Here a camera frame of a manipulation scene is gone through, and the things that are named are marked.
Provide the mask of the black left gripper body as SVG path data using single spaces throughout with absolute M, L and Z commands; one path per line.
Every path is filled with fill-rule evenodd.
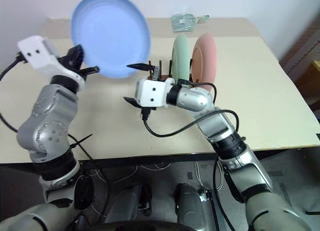
M 66 69 L 73 71 L 75 73 L 80 73 L 83 59 L 84 59 L 83 53 L 76 53 L 76 54 L 67 54 L 65 56 L 59 57 L 57 60 Z

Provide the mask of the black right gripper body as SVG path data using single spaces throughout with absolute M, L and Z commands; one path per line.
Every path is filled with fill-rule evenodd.
M 160 81 L 161 80 L 161 68 L 159 66 L 147 65 L 147 71 L 149 71 L 148 80 Z

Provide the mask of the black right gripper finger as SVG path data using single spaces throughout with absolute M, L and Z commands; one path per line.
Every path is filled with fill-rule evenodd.
M 140 70 L 140 71 L 152 71 L 153 66 L 151 64 L 146 63 L 135 63 L 135 64 L 128 64 L 128 68 Z
M 132 97 L 123 97 L 123 99 L 129 103 L 130 105 L 136 107 L 136 108 L 140 108 L 141 106 L 138 104 L 138 102 L 132 98 Z

